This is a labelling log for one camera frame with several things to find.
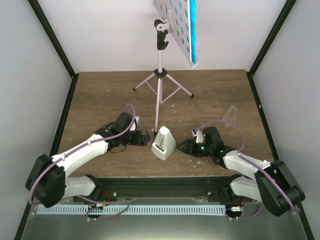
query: wooden table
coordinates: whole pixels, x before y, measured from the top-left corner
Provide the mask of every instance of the wooden table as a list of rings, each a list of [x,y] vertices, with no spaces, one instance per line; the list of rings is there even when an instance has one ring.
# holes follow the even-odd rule
[[[165,177],[225,176],[235,172],[209,164],[202,158],[175,149],[165,161],[151,152],[154,141],[156,95],[144,84],[133,87],[149,76],[149,71],[82,72],[79,75],[59,147],[64,152],[88,139],[98,128],[114,122],[126,103],[133,104],[141,117],[139,130],[147,130],[147,146],[128,146],[121,153],[100,155],[78,168],[72,176],[95,177]],[[178,91],[160,105],[159,126],[172,132],[176,143],[192,138],[191,129],[213,120],[221,120],[230,106],[237,107],[236,125],[245,135],[246,155],[273,161],[267,137],[244,70],[170,71],[170,75],[194,94]],[[157,89],[157,79],[149,81]],[[177,86],[163,80],[163,99]],[[239,148],[241,136],[231,126],[215,125],[228,146]],[[114,148],[117,152],[122,146]]]

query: tripod stand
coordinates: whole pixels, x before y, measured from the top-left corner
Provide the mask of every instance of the tripod stand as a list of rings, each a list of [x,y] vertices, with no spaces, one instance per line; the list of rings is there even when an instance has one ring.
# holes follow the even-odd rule
[[[148,86],[152,89],[152,91],[156,95],[156,109],[155,109],[155,124],[154,124],[154,136],[157,135],[158,133],[158,121],[159,121],[159,106],[160,104],[163,104],[165,101],[167,101],[170,97],[172,97],[176,92],[178,92],[180,89],[185,91],[190,97],[194,97],[194,95],[188,91],[184,86],[182,86],[179,82],[177,82],[172,76],[170,76],[167,72],[166,69],[163,68],[162,66],[162,51],[166,49],[168,46],[169,42],[165,41],[166,35],[168,34],[168,30],[170,29],[170,24],[169,22],[163,22],[161,20],[155,20],[154,21],[154,26],[157,30],[157,43],[156,43],[156,48],[158,50],[158,68],[154,70],[154,72],[148,76],[145,80],[140,82],[137,86],[133,88],[133,90],[137,90],[139,87],[141,87],[143,84],[148,84]],[[157,86],[157,91],[155,91],[148,81],[156,76],[158,79],[158,86]],[[174,82],[178,88],[171,93],[166,99],[163,100],[163,78],[166,76],[169,78],[172,82]]]

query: white wall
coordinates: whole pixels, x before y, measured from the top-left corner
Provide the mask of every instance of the white wall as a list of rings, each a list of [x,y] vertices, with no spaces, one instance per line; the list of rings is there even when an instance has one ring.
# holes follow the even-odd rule
[[[254,80],[280,159],[320,239],[320,1],[297,1]]]
[[[76,72],[157,67],[152,0],[39,0]],[[197,0],[195,69],[250,69],[285,0]],[[172,36],[168,70],[190,65]]]
[[[25,182],[50,151],[71,78],[28,1],[0,2],[0,234],[12,240]]]

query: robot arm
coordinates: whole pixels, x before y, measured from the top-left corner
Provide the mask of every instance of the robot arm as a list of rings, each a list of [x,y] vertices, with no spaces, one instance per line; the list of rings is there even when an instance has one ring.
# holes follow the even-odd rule
[[[258,170],[264,170],[295,206],[305,199],[305,194],[288,167],[282,161],[269,162],[258,160],[239,153],[235,148],[225,146],[216,127],[203,130],[204,141],[199,141],[199,130],[193,129],[195,139],[187,139],[177,148],[194,157],[210,157],[213,162],[225,169],[242,174],[230,183],[230,188],[237,196],[245,196],[259,202],[275,216],[281,216],[290,209],[289,203],[276,189],[273,183]]]
[[[119,145],[146,146],[150,136],[147,132],[142,133],[136,130],[140,124],[140,117],[138,116],[135,117],[129,131],[116,138],[103,140],[122,133],[129,127],[132,118],[130,114],[123,112],[115,122],[99,128],[90,138],[72,149],[52,157],[45,154],[39,156],[34,163],[25,187],[30,191],[39,175],[52,163],[62,159],[43,176],[34,189],[33,195],[47,208],[68,197],[90,195],[93,199],[96,199],[101,194],[101,186],[93,176],[69,176],[91,159]]]

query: gray floor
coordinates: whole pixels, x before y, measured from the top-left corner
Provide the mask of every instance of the gray floor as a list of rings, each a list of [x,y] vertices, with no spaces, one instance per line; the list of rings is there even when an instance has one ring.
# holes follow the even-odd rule
[[[245,215],[254,213],[248,203]],[[303,240],[299,219],[287,212],[281,217],[264,209],[243,221],[224,216],[120,216],[87,222],[82,215],[34,215],[27,222],[23,240]]]

